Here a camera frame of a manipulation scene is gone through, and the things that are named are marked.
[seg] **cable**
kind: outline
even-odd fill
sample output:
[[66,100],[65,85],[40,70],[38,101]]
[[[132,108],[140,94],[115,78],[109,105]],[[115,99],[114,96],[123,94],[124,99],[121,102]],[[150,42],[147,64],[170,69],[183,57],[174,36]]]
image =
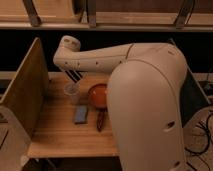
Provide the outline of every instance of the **cable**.
[[202,129],[205,131],[205,135],[207,137],[207,144],[204,147],[203,150],[201,151],[193,151],[187,147],[185,147],[185,150],[188,151],[190,154],[194,155],[194,156],[198,156],[198,155],[202,155],[203,153],[205,153],[206,151],[208,151],[209,147],[210,147],[210,142],[211,142],[211,135],[210,135],[210,131],[208,130],[208,128],[202,124],[202,122],[199,122],[199,125],[197,125],[196,127]]
[[208,170],[211,171],[210,167],[209,167],[209,164],[200,156],[197,156],[207,167],[208,167]]
[[188,161],[186,162],[186,164],[191,167],[194,171],[198,171],[191,163],[189,163]]

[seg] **wooden partition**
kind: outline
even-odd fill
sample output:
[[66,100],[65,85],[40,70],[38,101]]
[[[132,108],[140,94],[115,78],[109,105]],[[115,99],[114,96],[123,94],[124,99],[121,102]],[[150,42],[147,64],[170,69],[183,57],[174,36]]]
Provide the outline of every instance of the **wooden partition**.
[[41,41],[36,38],[0,101],[0,113],[29,144],[49,83]]

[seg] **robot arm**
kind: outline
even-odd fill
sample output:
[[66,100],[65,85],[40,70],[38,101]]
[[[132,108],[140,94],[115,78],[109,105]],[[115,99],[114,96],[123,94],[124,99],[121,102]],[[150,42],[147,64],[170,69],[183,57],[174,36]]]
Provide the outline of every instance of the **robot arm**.
[[183,54],[166,43],[137,43],[77,52],[63,37],[54,56],[62,70],[111,73],[107,106],[124,171],[186,171],[179,94]]

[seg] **white plastic casing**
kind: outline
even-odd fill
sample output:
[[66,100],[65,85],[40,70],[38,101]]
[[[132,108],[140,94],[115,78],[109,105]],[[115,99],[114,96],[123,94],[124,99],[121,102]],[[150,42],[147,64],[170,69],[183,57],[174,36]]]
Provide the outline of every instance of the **white plastic casing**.
[[186,171],[179,94],[184,56],[169,44],[129,58],[111,74],[107,105],[123,171]]

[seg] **wooden table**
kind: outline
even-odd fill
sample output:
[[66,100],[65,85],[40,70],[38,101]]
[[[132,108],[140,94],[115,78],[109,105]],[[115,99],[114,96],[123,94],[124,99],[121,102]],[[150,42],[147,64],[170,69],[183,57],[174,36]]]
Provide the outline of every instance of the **wooden table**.
[[[96,83],[105,83],[106,75],[87,75],[80,81],[80,102],[88,104],[88,89]],[[108,116],[102,132],[96,129],[98,111],[88,105],[87,124],[74,124],[76,106],[63,93],[69,80],[63,74],[50,82],[45,102],[28,150],[30,158],[52,157],[106,157],[117,156]]]

